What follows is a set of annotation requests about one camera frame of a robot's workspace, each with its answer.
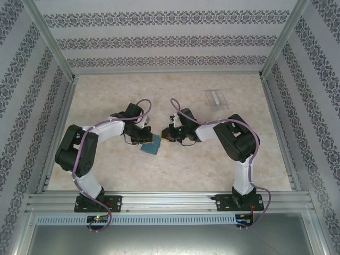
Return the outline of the clear plastic card stand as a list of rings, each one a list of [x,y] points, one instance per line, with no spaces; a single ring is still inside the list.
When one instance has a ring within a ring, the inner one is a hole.
[[[205,90],[205,94],[213,112],[229,109],[228,102],[222,90]]]

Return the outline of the circuit board green light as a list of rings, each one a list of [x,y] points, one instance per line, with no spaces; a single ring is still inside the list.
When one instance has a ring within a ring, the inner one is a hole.
[[[106,215],[87,216],[87,224],[107,224],[108,220]]]

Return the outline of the grey metal panel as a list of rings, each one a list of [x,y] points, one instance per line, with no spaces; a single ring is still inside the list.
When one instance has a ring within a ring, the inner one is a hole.
[[[306,234],[232,226],[37,226],[28,255],[314,255]]]

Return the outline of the aluminium rear frame bar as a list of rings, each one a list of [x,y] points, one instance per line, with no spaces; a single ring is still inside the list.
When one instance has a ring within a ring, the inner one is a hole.
[[[227,75],[257,75],[260,76],[260,71],[139,71],[139,72],[104,72],[104,73],[75,73],[75,77],[81,75],[130,75],[130,74],[227,74]]]

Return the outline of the aluminium mounting rail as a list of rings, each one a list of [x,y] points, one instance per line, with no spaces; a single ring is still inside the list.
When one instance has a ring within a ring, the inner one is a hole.
[[[25,213],[36,215],[74,214],[76,191],[47,191],[29,195]],[[121,214],[194,214],[217,213],[215,192],[107,192],[121,196]],[[270,201],[268,213],[303,213],[315,211],[308,191],[260,192],[263,204]]]

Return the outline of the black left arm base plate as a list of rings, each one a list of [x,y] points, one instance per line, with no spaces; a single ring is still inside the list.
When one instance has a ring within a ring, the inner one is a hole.
[[[112,213],[119,213],[122,206],[122,196],[118,195],[105,195],[104,200],[101,202],[104,204]],[[75,213],[107,213],[107,209],[102,205],[94,202],[93,200],[79,195],[76,198]]]

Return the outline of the aluminium side rail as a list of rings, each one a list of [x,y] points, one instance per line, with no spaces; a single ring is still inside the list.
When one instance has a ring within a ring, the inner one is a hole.
[[[79,80],[79,75],[75,75],[72,82],[65,91],[65,95],[61,104],[59,116],[54,128],[54,133],[48,149],[45,163],[43,164],[42,172],[38,181],[38,186],[35,193],[40,194],[44,192],[46,180],[49,178],[53,171],[55,164],[55,154],[58,150],[59,143],[62,139],[63,130],[66,125],[67,117],[70,111],[72,100],[74,97],[75,89]]]
[[[264,79],[261,79],[261,84],[262,84],[263,92],[265,94],[266,101],[267,101],[267,104],[268,104],[270,116],[271,116],[271,119],[272,119],[272,122],[273,122],[277,141],[278,141],[279,148],[280,148],[282,158],[283,158],[283,162],[284,162],[284,165],[285,165],[285,168],[286,168],[286,171],[287,171],[288,179],[289,179],[290,184],[291,184],[291,189],[292,189],[292,191],[303,191],[303,189],[301,188],[300,182],[299,182],[299,178],[298,178],[296,171],[295,171],[293,159],[291,157],[288,145],[286,143],[285,135],[284,135],[283,129],[281,127],[281,123],[279,121],[279,116],[277,114],[274,101],[273,101],[272,96],[270,94],[268,84],[267,84],[266,80],[264,80]]]

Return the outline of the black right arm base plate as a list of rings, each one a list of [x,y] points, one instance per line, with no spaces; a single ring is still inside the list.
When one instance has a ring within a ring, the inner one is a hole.
[[[217,211],[263,211],[264,203],[260,194],[249,198],[237,198],[232,194],[217,194],[214,196]]]

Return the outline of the aluminium frame post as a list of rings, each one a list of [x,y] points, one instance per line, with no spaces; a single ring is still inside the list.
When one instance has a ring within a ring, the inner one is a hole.
[[[299,18],[303,14],[306,6],[310,0],[297,0],[294,8],[292,9],[282,31],[280,32],[276,42],[272,50],[270,51],[263,68],[260,71],[260,78],[265,78],[271,70],[271,67],[274,65],[275,61],[277,60],[281,50],[283,49],[284,45],[286,44],[287,40],[289,39],[294,27],[296,26]]]
[[[53,56],[55,57],[58,65],[62,69],[63,73],[69,81],[73,81],[75,74],[72,72],[70,65],[68,64],[65,56],[59,47],[57,40],[53,36],[46,20],[44,19],[42,13],[40,12],[35,0],[21,0],[24,7],[27,9],[30,17],[38,28],[40,34],[42,35],[45,43],[49,47]]]

